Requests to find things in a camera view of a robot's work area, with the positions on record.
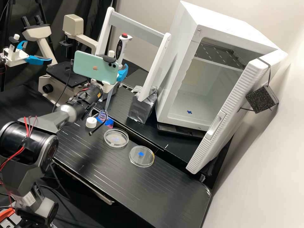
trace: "orange part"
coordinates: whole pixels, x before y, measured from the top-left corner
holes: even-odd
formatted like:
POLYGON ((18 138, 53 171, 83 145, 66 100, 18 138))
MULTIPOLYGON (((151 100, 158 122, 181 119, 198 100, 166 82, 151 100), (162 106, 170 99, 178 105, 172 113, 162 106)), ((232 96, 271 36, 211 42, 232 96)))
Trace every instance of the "orange part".
POLYGON ((7 217, 11 216, 14 213, 15 213, 15 211, 13 208, 9 208, 9 209, 1 212, 0 213, 0 222, 2 222, 4 219, 6 219, 7 217))

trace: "small vial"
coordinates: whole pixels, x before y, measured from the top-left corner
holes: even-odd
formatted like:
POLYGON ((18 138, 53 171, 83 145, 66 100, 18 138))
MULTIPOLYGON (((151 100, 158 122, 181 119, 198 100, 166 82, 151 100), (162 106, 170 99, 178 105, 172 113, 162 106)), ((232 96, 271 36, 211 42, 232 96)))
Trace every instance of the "small vial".
POLYGON ((106 110, 101 110, 98 114, 98 120, 104 122, 108 116, 108 112, 106 110))

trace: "mint green iphone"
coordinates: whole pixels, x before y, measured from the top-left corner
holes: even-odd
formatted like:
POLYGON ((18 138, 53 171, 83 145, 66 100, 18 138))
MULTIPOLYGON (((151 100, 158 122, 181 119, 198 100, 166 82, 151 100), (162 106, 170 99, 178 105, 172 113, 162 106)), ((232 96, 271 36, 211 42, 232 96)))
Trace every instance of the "mint green iphone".
POLYGON ((98 81, 106 81, 111 85, 116 83, 118 64, 108 63, 102 57, 76 51, 73 71, 77 74, 93 78, 98 81))

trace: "black foam block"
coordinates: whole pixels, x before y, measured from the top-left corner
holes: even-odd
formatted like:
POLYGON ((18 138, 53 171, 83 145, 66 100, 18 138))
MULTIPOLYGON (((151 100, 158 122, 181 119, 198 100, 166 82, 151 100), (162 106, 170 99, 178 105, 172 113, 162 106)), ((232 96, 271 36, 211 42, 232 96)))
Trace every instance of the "black foam block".
POLYGON ((262 112, 279 103, 272 89, 266 85, 247 94, 246 99, 255 113, 262 112))

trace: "black knob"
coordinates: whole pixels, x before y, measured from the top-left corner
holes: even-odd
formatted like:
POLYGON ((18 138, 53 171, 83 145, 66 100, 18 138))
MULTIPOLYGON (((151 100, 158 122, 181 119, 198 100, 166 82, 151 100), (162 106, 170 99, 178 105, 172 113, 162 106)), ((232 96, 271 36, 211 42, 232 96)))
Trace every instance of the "black knob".
POLYGON ((42 25, 43 21, 41 20, 39 15, 34 16, 35 21, 36 21, 36 25, 42 25))
POLYGON ((50 93, 53 92, 53 86, 51 84, 46 84, 42 87, 43 92, 50 93))

